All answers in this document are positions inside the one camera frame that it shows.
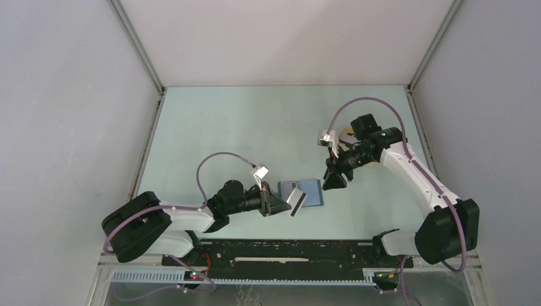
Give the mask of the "white striped credit card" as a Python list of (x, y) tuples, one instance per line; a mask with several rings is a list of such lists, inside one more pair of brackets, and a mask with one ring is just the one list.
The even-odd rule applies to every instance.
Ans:
[(280, 185), (281, 195), (288, 197), (296, 187), (297, 184), (295, 182), (282, 182)]

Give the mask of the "blue card holder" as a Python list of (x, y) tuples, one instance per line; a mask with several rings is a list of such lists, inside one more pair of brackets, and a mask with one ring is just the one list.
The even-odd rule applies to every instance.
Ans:
[[(282, 181), (282, 182), (295, 182), (297, 188), (306, 193), (306, 200), (303, 207), (320, 207), (324, 206), (324, 199), (322, 194), (322, 185), (319, 179), (301, 180), (301, 181)], [(280, 185), (282, 182), (278, 182), (278, 193), (282, 200), (286, 201), (288, 197), (281, 195)]]

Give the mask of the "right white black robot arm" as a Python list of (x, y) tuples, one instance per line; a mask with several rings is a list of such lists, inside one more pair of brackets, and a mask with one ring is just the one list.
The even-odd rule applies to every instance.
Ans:
[(339, 140), (333, 130), (323, 130), (318, 137), (318, 144), (329, 150), (322, 189), (346, 188), (355, 169), (380, 163), (409, 189), (423, 218), (415, 231), (392, 229), (374, 236), (371, 258), (375, 264), (388, 266), (398, 255), (409, 255), (434, 265), (477, 247), (479, 206), (445, 187), (416, 156), (399, 128), (382, 129), (370, 113), (350, 126), (352, 143)]

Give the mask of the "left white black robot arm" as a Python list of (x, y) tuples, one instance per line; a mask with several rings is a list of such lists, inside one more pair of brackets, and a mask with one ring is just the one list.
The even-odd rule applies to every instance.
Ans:
[(229, 180), (208, 200), (205, 208), (164, 203), (154, 192), (147, 191), (104, 218), (103, 250), (115, 255), (120, 263), (144, 254), (163, 254), (173, 255), (191, 266), (202, 257), (197, 233), (221, 230), (229, 225), (234, 214), (257, 211), (269, 217), (291, 208), (266, 182), (245, 189), (241, 182)]

